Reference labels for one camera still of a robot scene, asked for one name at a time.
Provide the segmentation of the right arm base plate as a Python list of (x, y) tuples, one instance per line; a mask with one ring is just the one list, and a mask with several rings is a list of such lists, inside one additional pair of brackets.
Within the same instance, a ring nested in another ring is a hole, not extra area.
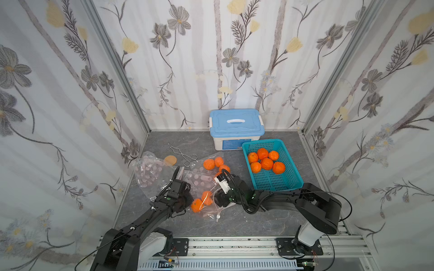
[(301, 242), (294, 241), (294, 238), (277, 238), (275, 240), (280, 256), (299, 257), (323, 255), (322, 245), (318, 239), (311, 247), (303, 245)]

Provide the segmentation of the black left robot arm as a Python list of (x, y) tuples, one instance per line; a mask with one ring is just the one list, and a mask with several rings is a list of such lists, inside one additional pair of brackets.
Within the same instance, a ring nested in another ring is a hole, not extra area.
[(177, 167), (169, 184), (150, 202), (150, 208), (134, 222), (102, 238), (91, 266), (92, 271), (136, 271), (143, 242), (156, 233), (158, 226), (174, 214), (183, 215), (193, 203), (191, 185), (177, 178)]

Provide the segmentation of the clear zip-top bag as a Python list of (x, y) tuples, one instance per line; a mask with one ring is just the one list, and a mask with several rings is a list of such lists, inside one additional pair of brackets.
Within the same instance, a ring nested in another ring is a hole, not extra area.
[(133, 162), (134, 175), (144, 195), (154, 201), (170, 183), (175, 167), (150, 151)]
[(220, 186), (214, 181), (214, 177), (220, 173), (219, 168), (215, 167), (212, 171), (207, 171), (203, 167), (203, 162), (206, 159), (215, 159), (216, 157), (222, 157), (224, 159), (224, 164), (228, 166), (226, 159), (224, 158), (224, 153), (222, 151), (218, 151), (205, 158), (191, 162), (189, 169), (184, 174), (184, 179), (191, 184), (191, 194), (193, 196), (193, 200), (197, 198), (201, 199), (202, 193), (205, 191), (212, 192), (212, 205), (205, 206), (199, 213), (194, 213), (192, 210), (191, 211), (195, 215), (201, 215), (202, 217), (208, 217), (214, 221), (219, 221), (221, 212), (225, 209), (225, 207), (218, 207), (214, 203), (214, 194), (221, 189)]

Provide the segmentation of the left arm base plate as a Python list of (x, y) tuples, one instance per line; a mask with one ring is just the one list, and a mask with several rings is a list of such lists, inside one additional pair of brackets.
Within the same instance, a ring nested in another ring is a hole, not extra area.
[(167, 256), (169, 257), (184, 257), (188, 255), (189, 238), (174, 238), (171, 241), (171, 246)]

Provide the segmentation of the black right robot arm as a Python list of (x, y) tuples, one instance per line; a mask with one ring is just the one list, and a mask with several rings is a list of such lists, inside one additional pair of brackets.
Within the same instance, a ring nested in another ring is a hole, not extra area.
[(306, 222), (297, 231), (296, 245), (313, 247), (321, 236), (338, 232), (342, 203), (334, 197), (335, 193), (323, 191), (311, 183), (283, 192), (252, 190), (241, 178), (225, 169), (214, 181), (220, 187), (214, 198), (218, 207), (238, 204), (250, 215), (270, 210), (298, 211)]

